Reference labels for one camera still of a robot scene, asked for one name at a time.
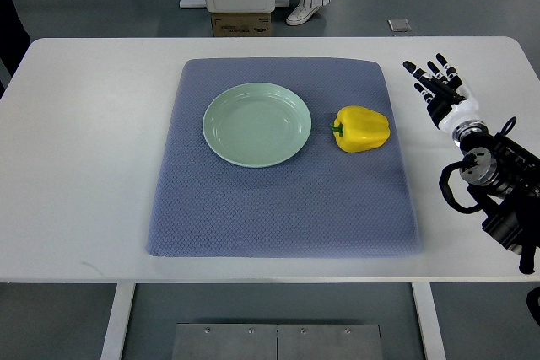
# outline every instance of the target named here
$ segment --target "yellow bell pepper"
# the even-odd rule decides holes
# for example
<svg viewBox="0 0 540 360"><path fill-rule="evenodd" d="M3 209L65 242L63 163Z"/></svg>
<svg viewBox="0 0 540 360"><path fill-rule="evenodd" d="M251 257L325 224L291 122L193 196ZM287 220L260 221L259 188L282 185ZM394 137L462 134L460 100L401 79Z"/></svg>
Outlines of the yellow bell pepper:
<svg viewBox="0 0 540 360"><path fill-rule="evenodd" d="M337 145L345 152L378 148L390 136L388 119L360 105L343 107L331 128Z"/></svg>

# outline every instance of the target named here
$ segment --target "cardboard box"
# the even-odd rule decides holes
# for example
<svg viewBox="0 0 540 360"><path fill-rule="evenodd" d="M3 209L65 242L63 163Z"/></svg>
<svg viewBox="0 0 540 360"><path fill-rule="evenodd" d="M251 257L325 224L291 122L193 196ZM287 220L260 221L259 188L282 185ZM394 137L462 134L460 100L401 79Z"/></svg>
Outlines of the cardboard box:
<svg viewBox="0 0 540 360"><path fill-rule="evenodd" d="M212 13L214 37L269 37L270 13Z"/></svg>

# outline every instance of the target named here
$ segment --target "table leg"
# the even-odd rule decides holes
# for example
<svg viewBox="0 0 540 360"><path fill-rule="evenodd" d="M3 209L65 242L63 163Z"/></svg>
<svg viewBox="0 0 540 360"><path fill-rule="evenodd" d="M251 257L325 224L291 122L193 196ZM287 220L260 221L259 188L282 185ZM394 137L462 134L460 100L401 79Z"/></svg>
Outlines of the table leg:
<svg viewBox="0 0 540 360"><path fill-rule="evenodd" d="M426 360L446 360L431 286L428 282L414 282L413 295Z"/></svg>
<svg viewBox="0 0 540 360"><path fill-rule="evenodd" d="M112 302L111 316L105 334L101 360L122 358L124 339L126 338L127 322L131 313L135 284L119 282L116 285L115 298Z"/></svg>

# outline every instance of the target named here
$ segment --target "white table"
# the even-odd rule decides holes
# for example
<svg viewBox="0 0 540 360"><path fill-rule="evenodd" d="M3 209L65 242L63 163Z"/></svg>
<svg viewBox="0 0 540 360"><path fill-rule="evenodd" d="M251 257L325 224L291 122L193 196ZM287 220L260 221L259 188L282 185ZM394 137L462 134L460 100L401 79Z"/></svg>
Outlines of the white table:
<svg viewBox="0 0 540 360"><path fill-rule="evenodd" d="M440 171L462 155L435 128L402 67L405 60L424 66L437 52L468 81L490 131L517 116L510 137L539 155L540 81L520 46L505 37L36 41L0 101L0 281L117 282L114 329L127 321L121 306L137 282L412 282L429 307L424 282L540 280L538 273L520 274L519 256L482 231L482 213L455 212L440 194ZM146 253L183 65L245 56L329 56L381 65L423 243L419 255L325 260ZM465 187L457 179L454 194L470 205ZM115 308L124 315L115 318ZM435 314L429 308L421 323Z"/></svg>

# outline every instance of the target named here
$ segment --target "black cable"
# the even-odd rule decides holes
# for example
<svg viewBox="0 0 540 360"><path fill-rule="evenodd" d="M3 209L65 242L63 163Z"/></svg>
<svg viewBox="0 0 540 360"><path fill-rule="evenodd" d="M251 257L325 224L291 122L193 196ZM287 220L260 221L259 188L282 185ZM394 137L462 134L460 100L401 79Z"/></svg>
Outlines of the black cable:
<svg viewBox="0 0 540 360"><path fill-rule="evenodd" d="M461 214L473 214L475 212L480 211L482 208L478 204L472 207L462 206L454 198L454 194L452 193L452 190L450 188L450 185L448 184L448 181L450 180L450 176L454 170L470 169L474 165L476 164L473 161L467 161L467 160L454 162L453 164L449 164L448 166L446 166L442 170L442 173L440 174L439 188L440 188L440 191L442 191L442 196L445 198L446 202L448 203L450 207L454 208L456 211L460 212Z"/></svg>

